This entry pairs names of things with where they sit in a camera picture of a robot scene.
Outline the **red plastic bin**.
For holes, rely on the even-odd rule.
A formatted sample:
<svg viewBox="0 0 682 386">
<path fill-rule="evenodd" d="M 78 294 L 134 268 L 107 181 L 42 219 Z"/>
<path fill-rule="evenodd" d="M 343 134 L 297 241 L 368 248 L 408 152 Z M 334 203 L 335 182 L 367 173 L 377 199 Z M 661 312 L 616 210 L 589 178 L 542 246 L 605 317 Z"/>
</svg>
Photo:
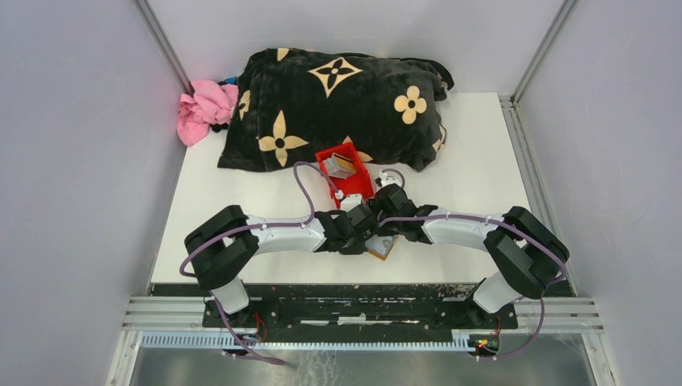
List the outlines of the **red plastic bin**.
<svg viewBox="0 0 682 386">
<path fill-rule="evenodd" d="M 352 141 L 321 150 L 315 154 L 318 165 L 331 180 L 330 196 L 337 208 L 348 195 L 361 195 L 364 199 L 374 196 L 373 182 L 364 164 L 371 158 L 359 152 Z"/>
</svg>

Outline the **yellow leather card holder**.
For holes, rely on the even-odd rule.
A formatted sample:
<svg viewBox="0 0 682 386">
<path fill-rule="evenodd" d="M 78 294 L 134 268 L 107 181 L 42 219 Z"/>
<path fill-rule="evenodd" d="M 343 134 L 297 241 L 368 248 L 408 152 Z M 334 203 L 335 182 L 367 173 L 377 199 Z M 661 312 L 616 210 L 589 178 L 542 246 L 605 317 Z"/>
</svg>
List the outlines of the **yellow leather card holder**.
<svg viewBox="0 0 682 386">
<path fill-rule="evenodd" d="M 399 236 L 372 236 L 365 242 L 367 252 L 385 261 L 392 251 Z"/>
</svg>

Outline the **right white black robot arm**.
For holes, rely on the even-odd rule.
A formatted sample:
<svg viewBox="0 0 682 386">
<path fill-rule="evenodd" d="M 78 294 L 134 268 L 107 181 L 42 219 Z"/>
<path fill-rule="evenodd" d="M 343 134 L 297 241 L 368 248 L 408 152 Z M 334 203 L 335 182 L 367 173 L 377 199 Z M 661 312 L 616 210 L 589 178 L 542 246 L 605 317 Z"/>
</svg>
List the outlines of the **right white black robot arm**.
<svg viewBox="0 0 682 386">
<path fill-rule="evenodd" d="M 417 206 L 396 184 L 379 189 L 369 206 L 377 215 L 381 235 L 489 254 L 498 271 L 475 287 L 464 307 L 466 321 L 475 328 L 488 326 L 509 303 L 542 299 L 551 285 L 566 279 L 569 250 L 524 207 L 476 215 L 433 204 Z"/>
</svg>

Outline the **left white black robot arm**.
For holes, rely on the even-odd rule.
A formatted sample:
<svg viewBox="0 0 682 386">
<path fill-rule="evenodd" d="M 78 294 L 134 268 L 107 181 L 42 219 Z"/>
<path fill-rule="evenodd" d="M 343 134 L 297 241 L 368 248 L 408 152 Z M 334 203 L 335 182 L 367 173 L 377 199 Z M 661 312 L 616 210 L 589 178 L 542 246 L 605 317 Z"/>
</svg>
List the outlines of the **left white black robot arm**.
<svg viewBox="0 0 682 386">
<path fill-rule="evenodd" d="M 194 277 L 225 320 L 241 327 L 251 321 L 253 305 L 239 274 L 253 257 L 287 251 L 361 254 L 377 227 L 376 215 L 364 203 L 349 211 L 276 220 L 248 216 L 241 206 L 230 205 L 185 237 L 188 256 L 181 274 Z"/>
</svg>

